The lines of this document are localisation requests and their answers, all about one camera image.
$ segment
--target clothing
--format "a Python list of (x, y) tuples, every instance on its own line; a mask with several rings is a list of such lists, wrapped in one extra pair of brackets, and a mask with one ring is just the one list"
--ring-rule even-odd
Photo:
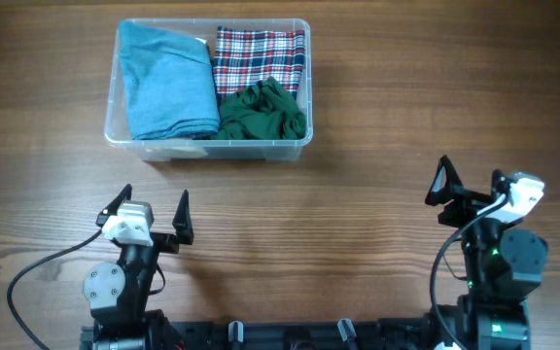
[(220, 125), (211, 57), (187, 35), (118, 25), (126, 117), (133, 140), (215, 134)]
[(273, 77), (227, 97), (220, 116), (212, 140), (298, 140), (306, 133), (305, 115)]
[(275, 78), (293, 98), (304, 67), (305, 35), (218, 27), (213, 78), (218, 101), (258, 81)]

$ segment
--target white storage bin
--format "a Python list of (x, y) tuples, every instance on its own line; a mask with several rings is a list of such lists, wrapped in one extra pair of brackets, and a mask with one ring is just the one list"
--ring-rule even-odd
[(215, 53), (219, 25), (239, 30), (273, 30), (305, 32), (305, 66), (297, 91), (297, 105), (306, 116), (306, 136), (301, 140), (131, 140), (126, 119), (123, 72), (119, 60), (121, 43), (116, 33), (112, 79), (109, 85), (105, 138), (118, 148), (133, 152), (145, 161), (165, 161), (173, 158), (264, 158), (268, 160), (298, 160), (301, 149), (312, 140), (312, 81), (310, 64), (310, 26), (303, 19), (231, 19), (231, 18), (135, 18), (133, 21), (152, 27), (172, 30), (206, 40)]

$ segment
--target light blue fabric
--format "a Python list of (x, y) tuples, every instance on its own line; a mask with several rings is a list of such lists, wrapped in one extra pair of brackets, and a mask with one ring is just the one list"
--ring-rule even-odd
[(131, 20), (121, 21), (118, 30), (131, 138), (216, 134), (220, 114), (206, 45)]

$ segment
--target crumpled green fabric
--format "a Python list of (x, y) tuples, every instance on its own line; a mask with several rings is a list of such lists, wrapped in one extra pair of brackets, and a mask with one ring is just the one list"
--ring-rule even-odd
[(211, 140), (298, 140), (306, 133), (296, 100), (272, 77), (224, 99), (220, 117)]

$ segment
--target wooden surface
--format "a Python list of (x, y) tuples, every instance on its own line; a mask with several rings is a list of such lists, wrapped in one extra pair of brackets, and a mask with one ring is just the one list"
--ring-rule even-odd
[[(157, 229), (191, 192), (194, 245), (159, 259), (167, 287), (149, 302), (170, 320), (420, 316), (452, 232), (423, 204), (443, 154), (475, 190), (496, 167), (547, 183), (523, 224), (550, 245), (529, 303), (534, 348), (560, 349), (560, 2), (483, 3), (0, 7), (0, 349), (33, 348), (6, 305), (13, 276), (90, 236), (126, 183)], [(149, 164), (108, 147), (115, 28), (130, 17), (306, 19), (315, 135), (300, 162)], [(75, 349), (91, 324), (83, 278), (117, 256), (100, 238), (38, 268), (18, 311), (51, 348)], [(444, 270), (438, 283), (440, 302), (465, 291)]]

